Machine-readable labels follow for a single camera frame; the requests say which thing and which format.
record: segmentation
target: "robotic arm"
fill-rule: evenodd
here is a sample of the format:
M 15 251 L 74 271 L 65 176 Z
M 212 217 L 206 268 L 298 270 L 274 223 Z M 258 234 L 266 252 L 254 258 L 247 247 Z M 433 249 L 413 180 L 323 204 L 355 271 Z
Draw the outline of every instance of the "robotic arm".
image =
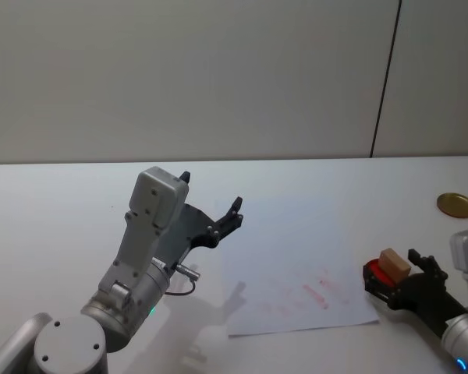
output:
M 139 174 L 118 254 L 81 316 L 28 320 L 0 348 L 0 374 L 105 374 L 106 354 L 129 343 L 176 271 L 192 287 L 181 295 L 195 289 L 200 275 L 183 260 L 195 247 L 216 247 L 243 216 L 239 197 L 218 221 L 186 204 L 189 180 L 188 172 L 177 178 L 156 167 Z
M 468 282 L 468 230 L 451 237 L 452 261 Z M 386 302 L 392 310 L 406 309 L 416 314 L 440 339 L 442 347 L 468 372 L 468 310 L 447 291 L 448 276 L 433 256 L 422 257 L 410 249 L 408 260 L 423 272 L 393 284 L 378 272 L 377 260 L 363 268 L 366 291 Z

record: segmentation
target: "sheet of paper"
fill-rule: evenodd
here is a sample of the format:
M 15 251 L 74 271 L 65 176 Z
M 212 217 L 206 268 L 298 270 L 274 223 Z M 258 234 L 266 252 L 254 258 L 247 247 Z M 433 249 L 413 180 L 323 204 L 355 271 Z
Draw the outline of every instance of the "sheet of paper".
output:
M 353 263 L 353 249 L 344 247 L 332 207 L 294 196 L 243 202 L 243 226 L 220 249 L 225 294 L 246 285 L 246 304 L 227 320 L 229 335 L 378 319 L 363 289 L 363 264 Z

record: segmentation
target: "brass disc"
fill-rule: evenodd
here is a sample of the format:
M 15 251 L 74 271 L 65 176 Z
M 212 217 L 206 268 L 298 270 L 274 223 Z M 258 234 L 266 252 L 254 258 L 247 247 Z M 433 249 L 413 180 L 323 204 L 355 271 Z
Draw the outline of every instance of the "brass disc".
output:
M 437 207 L 448 216 L 468 218 L 468 197 L 459 193 L 442 193 L 437 198 Z

